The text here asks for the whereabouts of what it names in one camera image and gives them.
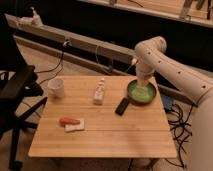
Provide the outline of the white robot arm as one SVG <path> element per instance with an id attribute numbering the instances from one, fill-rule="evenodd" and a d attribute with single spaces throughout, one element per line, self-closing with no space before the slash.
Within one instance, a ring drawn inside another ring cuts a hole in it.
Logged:
<path id="1" fill-rule="evenodd" d="M 135 46 L 139 85 L 145 85 L 157 71 L 197 106 L 192 118 L 188 171 L 213 171 L 213 78 L 165 56 L 166 47 L 161 36 Z"/>

